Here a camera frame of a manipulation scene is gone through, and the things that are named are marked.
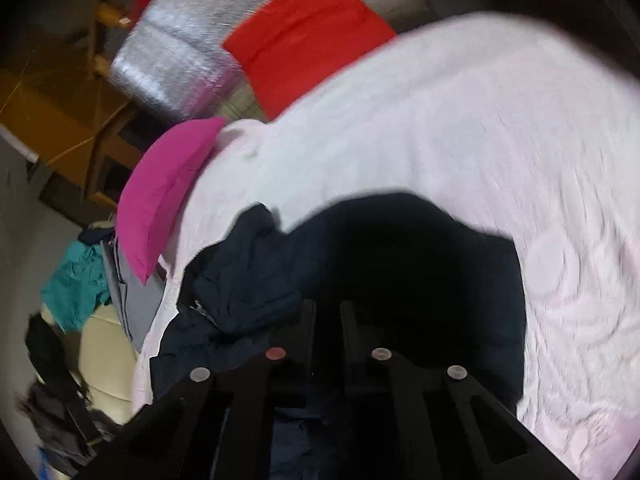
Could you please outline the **teal garment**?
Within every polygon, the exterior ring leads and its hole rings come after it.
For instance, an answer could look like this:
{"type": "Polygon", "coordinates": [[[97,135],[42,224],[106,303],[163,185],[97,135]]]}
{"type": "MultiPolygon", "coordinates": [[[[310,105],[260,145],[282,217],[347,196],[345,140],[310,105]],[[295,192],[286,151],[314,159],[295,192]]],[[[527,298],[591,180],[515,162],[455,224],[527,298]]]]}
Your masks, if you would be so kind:
{"type": "Polygon", "coordinates": [[[80,332],[94,310],[111,300],[102,247],[70,244],[40,294],[63,333],[80,332]]]}

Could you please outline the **black garment on sofa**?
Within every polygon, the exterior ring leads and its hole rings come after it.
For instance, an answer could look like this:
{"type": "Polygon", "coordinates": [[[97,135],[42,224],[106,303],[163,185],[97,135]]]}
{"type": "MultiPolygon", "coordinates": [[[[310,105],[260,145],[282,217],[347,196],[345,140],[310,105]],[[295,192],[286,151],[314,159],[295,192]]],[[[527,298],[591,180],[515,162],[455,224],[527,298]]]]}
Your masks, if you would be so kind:
{"type": "Polygon", "coordinates": [[[29,317],[25,346],[38,376],[63,401],[87,401],[87,388],[68,367],[64,344],[40,313],[29,317]]]}

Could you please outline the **navy blue puffer jacket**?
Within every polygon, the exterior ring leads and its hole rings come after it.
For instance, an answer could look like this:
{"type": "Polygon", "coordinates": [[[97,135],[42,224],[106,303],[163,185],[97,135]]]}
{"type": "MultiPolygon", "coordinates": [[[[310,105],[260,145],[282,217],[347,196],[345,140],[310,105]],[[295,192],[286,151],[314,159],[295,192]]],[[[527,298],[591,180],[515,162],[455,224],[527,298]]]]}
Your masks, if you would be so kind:
{"type": "Polygon", "coordinates": [[[512,240],[408,193],[343,200],[288,232],[266,206],[244,210],[183,272],[177,315],[150,361],[152,395],[197,367],[243,365],[306,302],[329,350],[347,304],[368,349],[463,366],[506,408],[522,397],[525,294],[512,240]]]}

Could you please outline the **grey garment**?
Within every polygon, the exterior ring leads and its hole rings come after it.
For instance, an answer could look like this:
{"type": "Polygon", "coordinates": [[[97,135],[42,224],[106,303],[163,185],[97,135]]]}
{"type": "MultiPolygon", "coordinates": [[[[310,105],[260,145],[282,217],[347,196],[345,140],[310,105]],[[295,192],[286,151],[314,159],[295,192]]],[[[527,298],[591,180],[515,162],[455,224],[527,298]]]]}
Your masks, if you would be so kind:
{"type": "Polygon", "coordinates": [[[156,268],[142,284],[114,236],[101,240],[100,246],[112,305],[134,350],[140,353],[164,296],[164,274],[156,268]]]}

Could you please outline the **dark grey puffer jacket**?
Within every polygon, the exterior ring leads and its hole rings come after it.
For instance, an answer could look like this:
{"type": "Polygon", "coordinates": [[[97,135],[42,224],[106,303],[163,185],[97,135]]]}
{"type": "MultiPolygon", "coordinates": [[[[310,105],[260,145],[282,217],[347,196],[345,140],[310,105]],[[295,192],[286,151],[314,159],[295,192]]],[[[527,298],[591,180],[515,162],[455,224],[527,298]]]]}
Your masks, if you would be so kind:
{"type": "Polygon", "coordinates": [[[79,391],[60,393],[40,380],[18,399],[17,408],[32,422],[48,463],[70,478],[122,429],[107,414],[92,408],[79,391]]]}

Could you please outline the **red pillow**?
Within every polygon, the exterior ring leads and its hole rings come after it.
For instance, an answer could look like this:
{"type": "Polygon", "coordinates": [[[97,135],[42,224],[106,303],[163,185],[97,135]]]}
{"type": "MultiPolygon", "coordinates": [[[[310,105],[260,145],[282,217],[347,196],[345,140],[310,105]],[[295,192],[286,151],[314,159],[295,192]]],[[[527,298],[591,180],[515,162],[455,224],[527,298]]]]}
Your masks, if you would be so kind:
{"type": "Polygon", "coordinates": [[[342,68],[394,39],[362,0],[269,0],[222,46],[239,63],[267,119],[342,68]]]}

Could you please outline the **orange wooden cabinet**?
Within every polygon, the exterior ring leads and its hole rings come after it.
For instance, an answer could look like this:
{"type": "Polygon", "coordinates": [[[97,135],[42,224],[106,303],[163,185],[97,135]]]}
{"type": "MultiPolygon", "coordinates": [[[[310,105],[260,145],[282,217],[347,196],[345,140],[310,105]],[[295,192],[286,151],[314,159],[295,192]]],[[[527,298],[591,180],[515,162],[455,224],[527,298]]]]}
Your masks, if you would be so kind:
{"type": "Polygon", "coordinates": [[[107,167],[130,171],[141,158],[119,135],[136,111],[108,81],[90,78],[83,68],[1,71],[1,125],[78,186],[85,200],[111,210],[119,194],[104,190],[107,167]]]}

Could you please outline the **silver foil insulation panel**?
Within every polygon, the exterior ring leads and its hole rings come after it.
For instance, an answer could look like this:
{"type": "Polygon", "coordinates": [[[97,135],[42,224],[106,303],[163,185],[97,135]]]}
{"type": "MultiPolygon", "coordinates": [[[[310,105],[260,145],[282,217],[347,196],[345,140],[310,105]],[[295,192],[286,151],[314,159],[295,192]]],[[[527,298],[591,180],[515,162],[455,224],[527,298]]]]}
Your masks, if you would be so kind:
{"type": "MultiPolygon", "coordinates": [[[[267,1],[151,0],[112,62],[111,82],[170,122],[213,115],[269,120],[241,66],[222,46],[267,1]]],[[[394,39],[423,24],[428,14],[426,0],[362,1],[396,32],[394,39]]]]}

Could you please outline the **magenta pillow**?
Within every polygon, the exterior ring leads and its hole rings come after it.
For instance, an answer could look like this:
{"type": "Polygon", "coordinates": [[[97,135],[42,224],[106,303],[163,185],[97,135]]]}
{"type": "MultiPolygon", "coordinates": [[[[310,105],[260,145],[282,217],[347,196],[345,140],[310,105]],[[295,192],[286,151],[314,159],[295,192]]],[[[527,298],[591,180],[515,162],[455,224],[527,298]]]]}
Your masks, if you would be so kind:
{"type": "Polygon", "coordinates": [[[140,283],[155,270],[222,128],[220,117],[182,122],[163,133],[134,167],[117,204],[115,232],[140,283]]]}

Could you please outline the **white bed cover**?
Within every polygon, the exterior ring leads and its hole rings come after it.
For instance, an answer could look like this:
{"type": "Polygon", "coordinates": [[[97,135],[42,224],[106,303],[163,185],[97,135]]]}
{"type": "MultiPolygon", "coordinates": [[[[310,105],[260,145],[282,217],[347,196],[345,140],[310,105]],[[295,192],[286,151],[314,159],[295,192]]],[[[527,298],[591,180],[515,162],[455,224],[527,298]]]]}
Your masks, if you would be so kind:
{"type": "Polygon", "coordinates": [[[290,228],[389,190],[513,238],[527,302],[518,418],[579,478],[613,478],[639,440],[639,84],[520,16],[407,32],[274,122],[221,131],[163,255],[134,407],[151,401],[184,267],[242,209],[263,203],[290,228]]]}

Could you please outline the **cream leather sofa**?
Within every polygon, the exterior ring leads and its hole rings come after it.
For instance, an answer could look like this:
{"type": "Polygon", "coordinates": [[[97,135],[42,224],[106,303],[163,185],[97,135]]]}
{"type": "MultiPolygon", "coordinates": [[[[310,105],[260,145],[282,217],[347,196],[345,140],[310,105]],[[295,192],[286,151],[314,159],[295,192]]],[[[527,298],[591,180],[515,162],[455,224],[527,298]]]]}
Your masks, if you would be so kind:
{"type": "Polygon", "coordinates": [[[116,424],[126,424],[134,414],[131,385],[138,354],[114,307],[97,307],[80,332],[64,333],[46,306],[40,314],[62,341],[67,366],[76,382],[88,391],[91,407],[116,424]]]}

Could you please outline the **wooden stair railing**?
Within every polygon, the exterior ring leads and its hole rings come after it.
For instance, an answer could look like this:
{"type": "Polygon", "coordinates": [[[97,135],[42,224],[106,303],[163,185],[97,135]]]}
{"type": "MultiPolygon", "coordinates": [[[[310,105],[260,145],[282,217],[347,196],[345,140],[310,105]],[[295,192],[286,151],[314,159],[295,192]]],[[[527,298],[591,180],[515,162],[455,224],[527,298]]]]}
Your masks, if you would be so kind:
{"type": "Polygon", "coordinates": [[[106,78],[111,61],[104,54],[106,34],[113,29],[129,30],[132,27],[129,12],[116,6],[112,0],[92,0],[91,20],[88,26],[87,70],[88,77],[106,78]]]}

